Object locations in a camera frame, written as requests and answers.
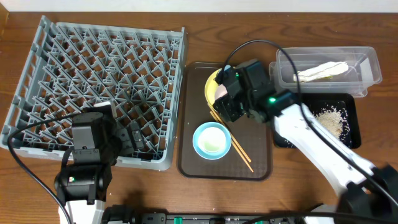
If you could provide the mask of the white bowl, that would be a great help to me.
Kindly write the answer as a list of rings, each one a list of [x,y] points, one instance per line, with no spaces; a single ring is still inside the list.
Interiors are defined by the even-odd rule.
[[[215,100],[225,96],[228,93],[226,87],[224,85],[219,85],[215,91]]]

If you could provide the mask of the light blue bowl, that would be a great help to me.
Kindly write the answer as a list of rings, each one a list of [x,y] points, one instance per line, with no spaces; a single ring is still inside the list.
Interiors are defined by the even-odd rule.
[[[218,160],[229,152],[232,139],[228,129],[217,122],[201,124],[192,137],[195,152],[206,160]]]

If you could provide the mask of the rice food waste pile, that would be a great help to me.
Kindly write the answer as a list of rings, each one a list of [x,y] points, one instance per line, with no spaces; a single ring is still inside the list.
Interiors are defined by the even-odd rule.
[[[339,140],[346,139],[350,131],[346,109],[338,109],[335,106],[331,108],[322,108],[320,112],[315,114],[315,118],[331,132],[334,137]]]

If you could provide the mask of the white cup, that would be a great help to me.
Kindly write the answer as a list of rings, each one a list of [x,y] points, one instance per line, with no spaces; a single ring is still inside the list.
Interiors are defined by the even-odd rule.
[[[198,137],[198,147],[204,152],[219,153],[225,149],[225,146],[226,136],[220,128],[206,128]]]

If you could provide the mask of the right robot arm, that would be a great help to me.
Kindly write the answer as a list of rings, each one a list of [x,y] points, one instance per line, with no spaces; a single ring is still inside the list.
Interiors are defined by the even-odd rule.
[[[397,223],[397,171],[377,168],[324,128],[303,104],[299,93],[277,91],[261,62],[225,65],[216,74],[221,95],[212,107],[225,120],[242,115],[260,123],[273,120],[274,129],[299,149],[325,176],[339,201],[330,217],[334,223]]]

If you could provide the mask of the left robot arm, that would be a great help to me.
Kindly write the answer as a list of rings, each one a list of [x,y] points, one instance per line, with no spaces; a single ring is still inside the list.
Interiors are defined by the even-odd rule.
[[[115,131],[111,114],[88,112],[73,117],[73,147],[65,152],[54,183],[62,203],[60,211],[68,215],[61,223],[139,222],[134,209],[127,205],[105,207],[113,178],[111,167],[122,149]]]

